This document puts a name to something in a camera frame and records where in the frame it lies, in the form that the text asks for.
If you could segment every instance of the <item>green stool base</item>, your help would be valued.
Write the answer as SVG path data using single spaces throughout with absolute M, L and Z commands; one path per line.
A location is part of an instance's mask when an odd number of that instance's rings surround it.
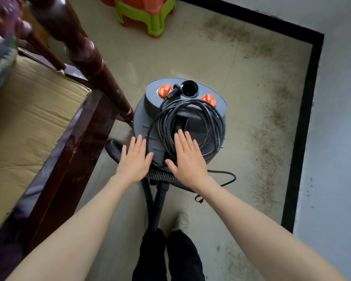
M 116 1 L 117 20 L 126 26 L 126 17 L 138 20 L 147 25 L 148 34 L 151 37 L 158 38 L 164 32 L 165 18 L 176 8 L 176 0 L 167 0 L 159 14 L 149 14 L 145 10 L 135 9 L 123 2 Z

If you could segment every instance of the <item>hand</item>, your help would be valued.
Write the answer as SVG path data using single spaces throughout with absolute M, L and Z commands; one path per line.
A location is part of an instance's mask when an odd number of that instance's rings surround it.
M 129 150 L 126 154 L 126 146 L 122 146 L 121 160 L 118 164 L 116 175 L 125 179 L 130 187 L 141 181 L 148 173 L 153 158 L 153 153 L 145 155 L 145 140 L 139 135 L 137 142 L 135 137 L 131 138 Z
M 201 154 L 196 140 L 192 141 L 190 133 L 178 130 L 174 134 L 178 167 L 169 159 L 165 160 L 174 176 L 184 185 L 199 194 L 200 188 L 208 180 L 207 164 Z

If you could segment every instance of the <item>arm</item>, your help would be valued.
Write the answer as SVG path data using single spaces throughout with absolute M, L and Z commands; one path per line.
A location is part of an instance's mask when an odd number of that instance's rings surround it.
M 216 211 L 252 264 L 266 280 L 345 281 L 318 253 L 272 219 L 220 187 L 207 173 L 197 142 L 182 131 L 174 136 L 176 178 L 201 195 Z
M 125 191 L 148 172 L 153 153 L 145 157 L 145 140 L 132 137 L 122 148 L 117 172 L 80 211 L 37 246 L 7 281 L 75 280 L 86 278 L 118 203 Z

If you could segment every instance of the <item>person's left hand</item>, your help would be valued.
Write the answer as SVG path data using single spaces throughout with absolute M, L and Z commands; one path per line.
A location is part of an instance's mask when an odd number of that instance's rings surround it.
M 131 138 L 129 150 L 126 154 L 126 146 L 122 146 L 121 160 L 118 164 L 116 175 L 124 178 L 125 181 L 131 186 L 132 184 L 141 181 L 151 165 L 153 153 L 145 155 L 145 139 L 139 135 L 137 142 L 135 137 Z

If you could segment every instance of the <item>person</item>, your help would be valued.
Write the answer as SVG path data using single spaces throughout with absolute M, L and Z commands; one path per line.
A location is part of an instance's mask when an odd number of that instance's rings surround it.
M 179 130 L 174 135 L 174 143 L 177 165 L 166 160 L 169 169 L 180 182 L 201 195 L 216 211 L 244 254 L 267 281 L 346 280 L 309 246 L 220 187 L 208 175 L 199 146 L 195 140 L 192 141 L 188 132 L 184 134 Z M 107 185 L 24 258 L 7 280 L 84 280 L 123 194 L 132 184 L 145 177 L 152 158 L 153 153 L 145 155 L 145 140 L 142 140 L 142 136 L 139 135 L 137 140 L 133 137 L 127 154 L 126 146 L 123 146 L 117 172 Z M 178 221 L 178 225 L 183 223 L 184 228 L 187 227 L 186 216 L 185 212 L 181 213 Z M 181 230 L 176 229 L 168 241 L 172 280 L 204 280 L 197 250 Z M 133 280 L 166 280 L 166 243 L 160 231 L 146 231 Z

